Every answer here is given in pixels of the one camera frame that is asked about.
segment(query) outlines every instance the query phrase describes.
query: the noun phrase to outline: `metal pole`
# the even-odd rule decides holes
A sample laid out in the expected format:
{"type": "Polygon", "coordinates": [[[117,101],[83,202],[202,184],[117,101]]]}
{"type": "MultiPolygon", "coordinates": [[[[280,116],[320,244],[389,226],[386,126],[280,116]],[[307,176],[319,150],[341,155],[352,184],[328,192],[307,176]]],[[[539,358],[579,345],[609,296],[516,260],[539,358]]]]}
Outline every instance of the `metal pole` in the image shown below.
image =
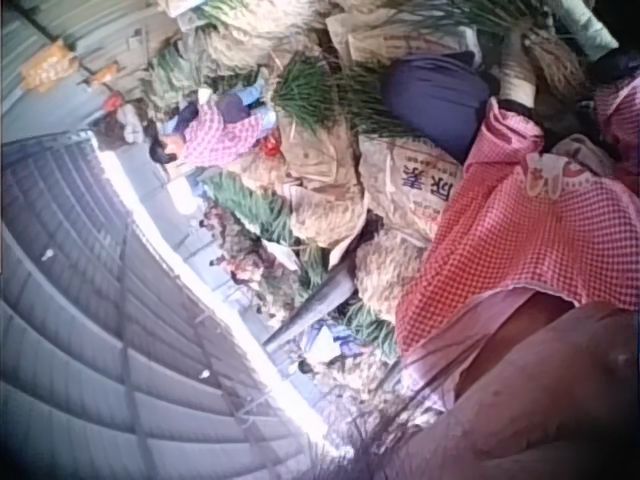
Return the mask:
{"type": "MultiPolygon", "coordinates": [[[[285,383],[288,382],[289,379],[291,377],[293,377],[296,374],[296,372],[290,373],[289,375],[287,375],[286,378],[281,378],[280,382],[278,383],[285,383]]],[[[259,397],[258,399],[254,400],[253,402],[251,402],[249,405],[247,405],[246,407],[241,408],[240,410],[238,410],[236,412],[236,415],[238,415],[239,417],[241,417],[242,415],[244,415],[245,413],[247,413],[249,410],[251,410],[253,407],[255,407],[256,405],[261,404],[262,402],[264,402],[267,398],[269,398],[271,396],[271,392],[273,392],[273,387],[270,388],[269,390],[267,390],[264,395],[262,395],[261,397],[259,397]]]]}

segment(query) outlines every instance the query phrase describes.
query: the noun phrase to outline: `corrugated metal roof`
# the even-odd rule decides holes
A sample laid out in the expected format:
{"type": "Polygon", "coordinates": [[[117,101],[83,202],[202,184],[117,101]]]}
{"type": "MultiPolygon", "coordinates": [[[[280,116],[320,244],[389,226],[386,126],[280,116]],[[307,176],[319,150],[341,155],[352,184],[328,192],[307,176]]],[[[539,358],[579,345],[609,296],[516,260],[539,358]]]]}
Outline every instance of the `corrugated metal roof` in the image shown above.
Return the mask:
{"type": "Polygon", "coordinates": [[[268,401],[236,416],[265,386],[223,324],[194,323],[90,137],[5,144],[2,173],[3,454],[30,477],[292,478],[305,440],[268,401]]]}
{"type": "MultiPolygon", "coordinates": [[[[141,68],[178,27],[175,20],[146,0],[23,0],[35,21],[55,37],[75,47],[78,57],[92,70],[118,61],[122,71],[111,82],[129,97],[137,96],[141,68]],[[129,42],[141,35],[143,44],[129,42]]],[[[61,80],[45,94],[25,93],[20,68],[49,44],[10,7],[2,17],[3,141],[68,131],[83,125],[100,111],[108,92],[88,91],[79,85],[83,71],[61,80]]]]}

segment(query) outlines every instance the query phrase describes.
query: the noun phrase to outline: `pink gingham cloth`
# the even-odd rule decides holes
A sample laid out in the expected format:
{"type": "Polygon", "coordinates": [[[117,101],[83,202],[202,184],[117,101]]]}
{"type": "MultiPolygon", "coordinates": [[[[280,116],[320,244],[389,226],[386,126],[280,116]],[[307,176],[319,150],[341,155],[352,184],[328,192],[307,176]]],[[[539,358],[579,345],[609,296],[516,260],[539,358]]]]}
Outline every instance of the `pink gingham cloth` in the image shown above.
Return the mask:
{"type": "MultiPolygon", "coordinates": [[[[603,131],[631,157],[627,166],[637,164],[640,135],[640,85],[633,85],[597,98],[603,131]]],[[[535,123],[490,102],[464,179],[398,305],[403,355],[489,292],[526,287],[576,305],[638,308],[640,200],[618,180],[542,155],[542,147],[535,123]]]]}
{"type": "Polygon", "coordinates": [[[198,116],[184,132],[182,159],[199,167],[226,167],[248,152],[258,140],[264,119],[251,115],[246,120],[225,125],[213,105],[200,105],[198,116]]]}

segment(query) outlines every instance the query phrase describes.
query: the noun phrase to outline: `glove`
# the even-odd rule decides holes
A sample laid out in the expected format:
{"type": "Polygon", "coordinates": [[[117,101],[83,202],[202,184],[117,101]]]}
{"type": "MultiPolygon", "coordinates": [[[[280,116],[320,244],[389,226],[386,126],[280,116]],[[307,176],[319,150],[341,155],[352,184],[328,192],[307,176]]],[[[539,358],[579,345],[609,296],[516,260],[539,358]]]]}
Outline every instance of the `glove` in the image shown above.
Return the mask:
{"type": "Polygon", "coordinates": [[[618,48],[616,39],[583,0],[550,0],[549,6],[573,33],[592,62],[618,48]]]}
{"type": "Polygon", "coordinates": [[[500,98],[514,100],[533,108],[536,99],[536,76],[522,48],[523,31],[523,28],[516,28],[505,40],[500,98]]]}

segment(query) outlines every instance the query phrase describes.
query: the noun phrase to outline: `red object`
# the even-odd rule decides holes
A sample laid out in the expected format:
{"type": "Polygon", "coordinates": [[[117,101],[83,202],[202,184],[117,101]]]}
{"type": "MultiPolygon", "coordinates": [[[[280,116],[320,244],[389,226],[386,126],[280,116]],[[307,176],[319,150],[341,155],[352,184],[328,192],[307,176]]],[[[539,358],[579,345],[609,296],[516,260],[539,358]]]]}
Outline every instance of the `red object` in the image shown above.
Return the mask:
{"type": "Polygon", "coordinates": [[[260,150],[267,157],[277,157],[282,153],[280,150],[280,134],[277,131],[274,131],[269,134],[267,138],[265,138],[262,142],[260,142],[260,150]]]}
{"type": "MultiPolygon", "coordinates": [[[[638,98],[640,80],[635,89],[596,96],[598,111],[610,112],[600,119],[604,132],[620,139],[619,150],[631,163],[638,161],[638,98]]],[[[404,355],[489,292],[528,287],[577,305],[606,301],[637,308],[640,264],[631,259],[640,258],[638,198],[620,182],[585,169],[578,184],[574,178],[574,187],[563,187],[555,200],[528,195],[523,167],[528,154],[541,151],[543,133],[532,121],[500,110],[495,100],[488,108],[464,180],[398,305],[404,355]]]]}
{"type": "Polygon", "coordinates": [[[124,103],[124,97],[122,94],[120,92],[113,92],[102,104],[102,109],[105,112],[115,112],[122,107],[124,103]]]}

